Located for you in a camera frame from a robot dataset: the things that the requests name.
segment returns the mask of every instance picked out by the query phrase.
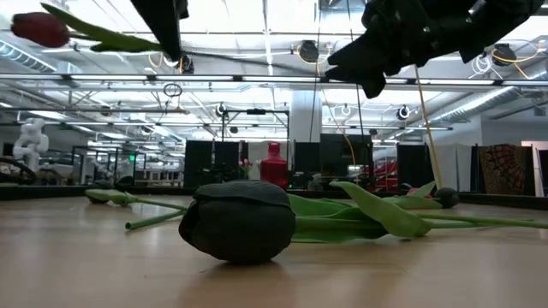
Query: wooden floor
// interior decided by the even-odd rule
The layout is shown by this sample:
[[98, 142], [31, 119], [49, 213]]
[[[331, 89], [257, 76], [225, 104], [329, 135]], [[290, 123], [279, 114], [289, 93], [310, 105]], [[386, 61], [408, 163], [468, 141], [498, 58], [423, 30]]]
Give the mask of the wooden floor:
[[[411, 241], [292, 245], [272, 264], [244, 268], [194, 250], [179, 237], [178, 221], [124, 231], [125, 222], [162, 211], [89, 205], [85, 198], [0, 203], [0, 307], [548, 306], [544, 230], [439, 230]], [[548, 220], [548, 212], [532, 210], [456, 211]]]

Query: red container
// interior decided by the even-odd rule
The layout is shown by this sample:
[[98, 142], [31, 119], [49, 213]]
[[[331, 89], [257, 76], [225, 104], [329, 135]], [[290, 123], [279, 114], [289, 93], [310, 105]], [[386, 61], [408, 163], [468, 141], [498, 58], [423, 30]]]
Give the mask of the red container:
[[280, 156], [280, 144], [268, 144], [268, 158], [260, 162], [260, 179], [288, 189], [288, 162]]

